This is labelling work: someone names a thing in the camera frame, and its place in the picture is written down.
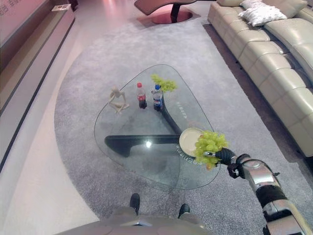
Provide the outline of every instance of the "floor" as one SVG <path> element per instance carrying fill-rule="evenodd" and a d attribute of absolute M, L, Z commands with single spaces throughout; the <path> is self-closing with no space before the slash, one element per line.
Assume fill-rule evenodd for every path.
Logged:
<path fill-rule="evenodd" d="M 189 8 L 206 15 L 210 2 Z M 79 0 L 76 21 L 34 100 L 0 175 L 0 234 L 55 234 L 98 220 L 71 183 L 54 133 L 59 87 L 102 34 L 144 15 L 133 0 Z"/>

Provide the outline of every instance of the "green grapes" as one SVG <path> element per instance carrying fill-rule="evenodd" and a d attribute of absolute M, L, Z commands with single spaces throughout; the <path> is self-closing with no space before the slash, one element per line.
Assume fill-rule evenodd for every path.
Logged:
<path fill-rule="evenodd" d="M 218 134 L 216 132 L 203 131 L 202 135 L 198 138 L 195 143 L 196 150 L 194 154 L 196 161 L 205 163 L 206 169 L 211 170 L 219 162 L 217 157 L 206 157 L 203 155 L 204 152 L 215 153 L 220 151 L 222 148 L 227 147 L 228 143 L 225 140 L 225 135 Z"/>
<path fill-rule="evenodd" d="M 158 84 L 161 86 L 161 90 L 164 93 L 165 92 L 172 92 L 173 90 L 175 90 L 177 88 L 175 81 L 165 80 L 157 74 L 152 74 L 151 78 L 155 82 L 155 84 Z"/>

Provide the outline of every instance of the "bottle label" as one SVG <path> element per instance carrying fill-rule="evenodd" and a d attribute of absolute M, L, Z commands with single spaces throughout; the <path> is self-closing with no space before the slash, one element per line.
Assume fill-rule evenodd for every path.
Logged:
<path fill-rule="evenodd" d="M 162 102 L 161 99 L 155 99 L 155 100 L 154 100 L 154 105 L 155 105 L 155 106 L 161 106 L 161 102 Z"/>
<path fill-rule="evenodd" d="M 146 95 L 142 95 L 142 96 L 137 96 L 139 101 L 144 101 L 146 100 Z"/>

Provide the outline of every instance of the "foot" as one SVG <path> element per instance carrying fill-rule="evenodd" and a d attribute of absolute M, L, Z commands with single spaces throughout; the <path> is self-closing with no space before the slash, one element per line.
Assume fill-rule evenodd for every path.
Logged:
<path fill-rule="evenodd" d="M 136 214 L 138 215 L 139 207 L 140 207 L 140 197 L 138 193 L 134 193 L 131 197 L 130 207 L 135 209 Z"/>
<path fill-rule="evenodd" d="M 186 204 L 186 203 L 182 204 L 182 206 L 180 207 L 178 219 L 184 213 L 190 213 L 190 208 L 189 208 L 188 204 Z"/>

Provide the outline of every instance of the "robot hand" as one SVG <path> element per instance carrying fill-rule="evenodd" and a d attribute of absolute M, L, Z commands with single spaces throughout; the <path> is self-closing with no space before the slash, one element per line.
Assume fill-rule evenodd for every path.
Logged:
<path fill-rule="evenodd" d="M 229 175 L 241 177 L 257 196 L 267 221 L 265 235 L 313 235 L 309 225 L 297 208 L 284 195 L 276 176 L 261 160 L 251 159 L 248 154 L 237 157 L 232 151 L 222 149 L 215 154 L 227 165 Z"/>

